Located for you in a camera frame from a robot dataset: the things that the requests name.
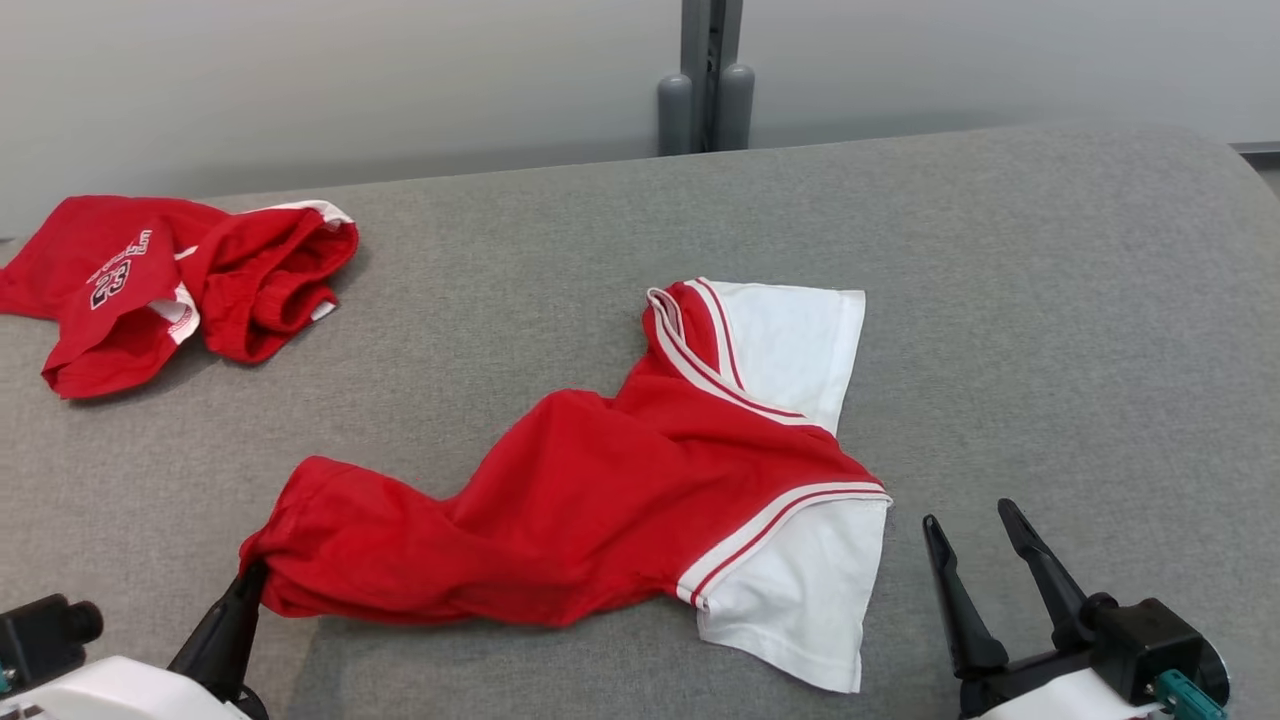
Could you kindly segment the grey partition post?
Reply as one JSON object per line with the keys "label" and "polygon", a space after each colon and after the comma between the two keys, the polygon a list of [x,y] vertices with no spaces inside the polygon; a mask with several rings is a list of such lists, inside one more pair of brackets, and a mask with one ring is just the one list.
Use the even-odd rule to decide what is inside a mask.
{"label": "grey partition post", "polygon": [[755,70],[739,60],[744,0],[682,0],[680,72],[657,86],[658,154],[750,145]]}

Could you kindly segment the red shorts with white trim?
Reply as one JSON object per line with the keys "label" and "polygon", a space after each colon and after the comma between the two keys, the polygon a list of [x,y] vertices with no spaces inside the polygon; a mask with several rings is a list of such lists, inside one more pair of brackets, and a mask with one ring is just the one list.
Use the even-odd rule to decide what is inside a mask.
{"label": "red shorts with white trim", "polygon": [[188,340],[265,363],[337,307],[330,281],[358,249],[323,200],[230,213],[184,199],[60,202],[0,269],[0,315],[58,324],[42,375],[61,398],[154,379]]}

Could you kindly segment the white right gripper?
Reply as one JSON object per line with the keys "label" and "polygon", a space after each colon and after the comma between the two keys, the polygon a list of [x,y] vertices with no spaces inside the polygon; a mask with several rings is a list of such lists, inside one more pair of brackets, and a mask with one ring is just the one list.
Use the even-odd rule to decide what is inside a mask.
{"label": "white right gripper", "polygon": [[1091,667],[1094,639],[1082,620],[1085,594],[1011,498],[997,511],[1014,552],[1027,564],[1052,625],[1056,651],[1010,662],[957,573],[957,556],[938,519],[922,520],[954,675],[960,720],[1149,720],[1153,700],[1129,702]]}

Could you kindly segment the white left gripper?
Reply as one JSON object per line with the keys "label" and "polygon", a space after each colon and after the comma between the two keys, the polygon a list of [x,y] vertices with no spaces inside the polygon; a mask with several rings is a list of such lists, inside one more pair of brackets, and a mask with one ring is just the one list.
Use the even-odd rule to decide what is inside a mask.
{"label": "white left gripper", "polygon": [[269,720],[244,684],[266,579],[241,571],[166,667],[111,656],[31,682],[0,660],[0,720]]}

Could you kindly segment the red white-sleeved shirt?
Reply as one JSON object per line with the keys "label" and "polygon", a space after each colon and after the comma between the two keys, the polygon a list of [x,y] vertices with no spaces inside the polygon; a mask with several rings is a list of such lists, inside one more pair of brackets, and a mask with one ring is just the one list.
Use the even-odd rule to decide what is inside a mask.
{"label": "red white-sleeved shirt", "polygon": [[856,693],[892,503],[836,438],[865,314],[860,290],[652,288],[614,396],[548,395],[449,498],[308,457],[241,561],[287,618],[561,628],[668,594],[703,641]]}

